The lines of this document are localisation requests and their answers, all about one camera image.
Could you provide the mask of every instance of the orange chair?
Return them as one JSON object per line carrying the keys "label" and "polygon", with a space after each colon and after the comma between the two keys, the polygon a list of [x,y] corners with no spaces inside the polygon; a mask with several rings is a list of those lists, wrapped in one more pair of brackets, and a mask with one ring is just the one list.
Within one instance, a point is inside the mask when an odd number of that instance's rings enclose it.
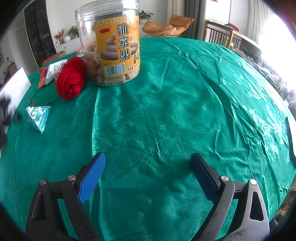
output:
{"label": "orange chair", "polygon": [[193,23],[193,18],[181,17],[178,15],[172,15],[170,17],[170,23],[161,26],[154,22],[148,21],[142,28],[143,32],[147,35],[157,37],[178,37]]}

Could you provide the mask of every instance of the barcode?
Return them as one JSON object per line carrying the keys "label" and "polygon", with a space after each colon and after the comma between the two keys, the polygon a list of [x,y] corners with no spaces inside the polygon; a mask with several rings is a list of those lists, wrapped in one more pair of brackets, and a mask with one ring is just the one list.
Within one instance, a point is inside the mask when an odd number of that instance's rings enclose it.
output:
{"label": "barcode", "polygon": [[124,74],[126,72],[125,64],[118,64],[110,67],[105,67],[106,76],[114,76],[118,74]]}

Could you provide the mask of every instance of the teal satin tablecloth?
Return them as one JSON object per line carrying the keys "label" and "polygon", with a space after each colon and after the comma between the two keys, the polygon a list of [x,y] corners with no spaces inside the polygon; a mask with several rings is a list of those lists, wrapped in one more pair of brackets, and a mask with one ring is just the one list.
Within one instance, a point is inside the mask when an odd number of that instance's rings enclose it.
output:
{"label": "teal satin tablecloth", "polygon": [[[104,240],[190,240],[213,206],[190,170],[195,152],[234,181],[255,178],[274,216],[296,173],[285,126],[293,117],[278,93],[219,45],[142,38],[140,52],[134,80],[88,81],[71,101],[54,83],[37,90],[39,75],[30,76],[18,108],[24,121],[8,129],[0,162],[0,199],[22,230],[38,181],[64,180],[98,151],[106,167],[84,207]],[[51,102],[42,135],[26,119],[29,98]],[[74,237],[69,219],[66,226]]]}

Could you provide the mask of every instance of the jar lid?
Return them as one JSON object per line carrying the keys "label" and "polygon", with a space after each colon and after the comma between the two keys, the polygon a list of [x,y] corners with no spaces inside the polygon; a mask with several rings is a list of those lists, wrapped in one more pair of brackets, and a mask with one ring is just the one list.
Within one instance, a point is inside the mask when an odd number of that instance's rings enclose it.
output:
{"label": "jar lid", "polygon": [[75,20],[90,21],[100,15],[114,12],[126,11],[128,9],[139,9],[139,0],[97,0],[87,3],[75,10]]}

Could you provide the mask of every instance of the plate on label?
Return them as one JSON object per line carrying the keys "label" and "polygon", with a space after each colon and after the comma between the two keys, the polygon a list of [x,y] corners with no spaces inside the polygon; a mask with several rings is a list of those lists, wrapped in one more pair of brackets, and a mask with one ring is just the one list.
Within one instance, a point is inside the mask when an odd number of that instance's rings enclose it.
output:
{"label": "plate on label", "polygon": [[[137,52],[138,44],[136,44],[135,47],[136,47],[136,49],[133,52],[131,52],[131,55],[134,55]],[[103,55],[103,52],[101,53],[101,58],[106,59],[106,60],[117,60],[118,59],[118,57],[117,58],[112,58],[112,57],[105,56],[105,55]]]}

